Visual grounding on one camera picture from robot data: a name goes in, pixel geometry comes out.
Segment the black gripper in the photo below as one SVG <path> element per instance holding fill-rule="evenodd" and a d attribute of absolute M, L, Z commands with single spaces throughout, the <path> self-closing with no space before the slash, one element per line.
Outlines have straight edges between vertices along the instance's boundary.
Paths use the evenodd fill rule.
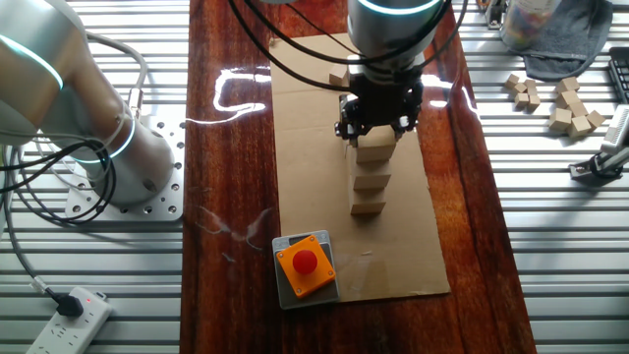
<path fill-rule="evenodd" d="M 395 138 L 401 139 L 418 124 L 423 88 L 421 75 L 405 77 L 399 83 L 380 84 L 365 74 L 351 74 L 351 93 L 339 96 L 335 135 L 356 148 L 365 128 L 389 125 Z"/>

